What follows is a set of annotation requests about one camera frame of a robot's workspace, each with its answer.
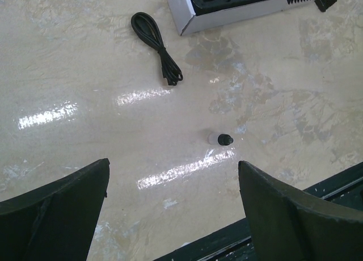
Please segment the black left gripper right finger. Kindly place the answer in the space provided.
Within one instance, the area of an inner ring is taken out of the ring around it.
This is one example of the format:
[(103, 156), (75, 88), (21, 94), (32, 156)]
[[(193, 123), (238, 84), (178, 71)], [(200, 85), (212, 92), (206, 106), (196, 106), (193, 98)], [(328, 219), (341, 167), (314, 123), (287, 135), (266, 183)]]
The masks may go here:
[(362, 212), (290, 186), (246, 161), (240, 195), (259, 260), (362, 260)]

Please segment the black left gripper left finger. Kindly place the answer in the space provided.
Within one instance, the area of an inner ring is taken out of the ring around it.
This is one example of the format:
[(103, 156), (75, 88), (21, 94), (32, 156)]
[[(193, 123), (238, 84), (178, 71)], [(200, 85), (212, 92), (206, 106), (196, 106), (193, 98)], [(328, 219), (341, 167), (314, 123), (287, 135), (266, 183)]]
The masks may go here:
[(1, 202), (1, 260), (86, 260), (107, 197), (109, 160)]

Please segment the white clipper kit box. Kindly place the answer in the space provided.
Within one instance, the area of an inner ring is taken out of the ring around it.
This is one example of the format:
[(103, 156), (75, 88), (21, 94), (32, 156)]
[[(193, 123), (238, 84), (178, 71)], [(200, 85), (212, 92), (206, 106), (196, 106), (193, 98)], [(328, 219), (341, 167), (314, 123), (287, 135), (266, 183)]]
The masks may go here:
[(167, 0), (180, 36), (284, 11), (315, 0)]

